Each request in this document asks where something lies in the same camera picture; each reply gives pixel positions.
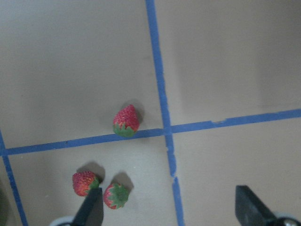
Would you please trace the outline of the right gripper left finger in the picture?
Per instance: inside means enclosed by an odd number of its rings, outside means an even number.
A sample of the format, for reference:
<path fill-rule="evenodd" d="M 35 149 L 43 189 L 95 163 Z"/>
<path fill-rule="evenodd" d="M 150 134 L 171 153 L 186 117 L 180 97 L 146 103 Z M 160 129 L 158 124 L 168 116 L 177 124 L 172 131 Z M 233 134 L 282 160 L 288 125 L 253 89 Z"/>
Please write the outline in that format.
<path fill-rule="evenodd" d="M 72 221 L 73 226 L 101 226 L 103 223 L 102 188 L 91 189 Z"/>

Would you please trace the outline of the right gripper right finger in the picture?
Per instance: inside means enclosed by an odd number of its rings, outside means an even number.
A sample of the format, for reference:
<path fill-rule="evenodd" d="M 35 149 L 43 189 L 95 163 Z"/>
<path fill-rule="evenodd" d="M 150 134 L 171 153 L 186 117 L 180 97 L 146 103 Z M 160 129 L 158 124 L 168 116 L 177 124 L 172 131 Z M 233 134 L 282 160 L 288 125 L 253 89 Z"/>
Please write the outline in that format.
<path fill-rule="evenodd" d="M 273 213 L 246 185 L 236 186 L 235 216 L 241 226 L 299 226 L 301 224 L 294 217 Z"/>

